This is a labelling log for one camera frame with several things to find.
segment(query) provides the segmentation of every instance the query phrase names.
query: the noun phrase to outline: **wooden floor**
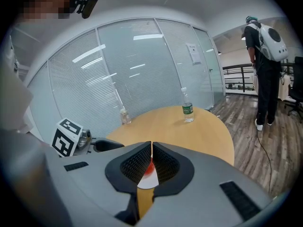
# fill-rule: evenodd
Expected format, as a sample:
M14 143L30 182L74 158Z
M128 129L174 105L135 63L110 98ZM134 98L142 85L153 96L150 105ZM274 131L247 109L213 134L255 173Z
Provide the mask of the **wooden floor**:
M257 138L254 120L258 98L227 95L211 112L217 115L231 133L235 147L234 166L268 191L270 166ZM303 163L303 123L297 115L287 116L289 107L278 102L276 119L258 133L272 165L270 195L277 196L291 188Z

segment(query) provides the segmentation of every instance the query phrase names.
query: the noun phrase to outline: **ceiling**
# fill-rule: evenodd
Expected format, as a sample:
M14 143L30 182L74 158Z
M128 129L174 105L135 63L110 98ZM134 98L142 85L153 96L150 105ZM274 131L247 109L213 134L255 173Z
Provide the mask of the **ceiling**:
M260 21L262 24L274 28L283 38L287 46L301 47L300 41L289 21L286 18L264 19ZM241 40L245 25L227 31L226 33L214 38L214 43L222 54L245 49L245 40Z
M207 21L227 9L248 0L99 0L92 15L124 6L154 5L172 8ZM15 25L12 29L12 42L19 62L30 66L39 50L67 26L82 18L72 14L70 19L41 19Z

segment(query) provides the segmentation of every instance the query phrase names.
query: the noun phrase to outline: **black cable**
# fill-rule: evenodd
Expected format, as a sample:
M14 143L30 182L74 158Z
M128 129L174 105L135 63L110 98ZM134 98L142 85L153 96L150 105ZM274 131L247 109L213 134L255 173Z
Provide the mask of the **black cable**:
M259 140L260 146L264 149L264 147L262 146L261 141L260 141L260 139L259 139L258 131L257 131L257 138L258 138L258 140ZM266 156L267 156L268 161L269 161L269 166L270 166L270 178L269 178L269 185L268 185L268 193L270 193L271 175L272 175L272 171L273 171L273 170L272 170L272 168L271 168L271 161L270 161L270 159L269 159L268 153L267 153L267 151L266 151L265 149L264 149L264 151L265 151L265 153L266 153Z

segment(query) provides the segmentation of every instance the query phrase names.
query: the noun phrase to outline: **green bottle label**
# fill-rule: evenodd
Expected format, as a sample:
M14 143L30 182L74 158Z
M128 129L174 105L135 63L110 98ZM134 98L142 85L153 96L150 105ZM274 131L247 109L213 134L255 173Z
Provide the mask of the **green bottle label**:
M184 114L192 114L193 113L193 107L192 106L182 106L183 113Z

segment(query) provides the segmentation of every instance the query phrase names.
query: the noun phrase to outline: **black chair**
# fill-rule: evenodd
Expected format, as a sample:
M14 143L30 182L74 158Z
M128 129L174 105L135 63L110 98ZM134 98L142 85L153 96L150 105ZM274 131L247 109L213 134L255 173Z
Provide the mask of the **black chair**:
M303 107L301 102L303 102L303 57L296 56L294 59L294 84L293 88L289 90L289 96L295 100L295 104L285 104L286 106L292 107L292 109L288 112L288 116L292 111L297 111L300 116L300 123L302 123L302 115Z

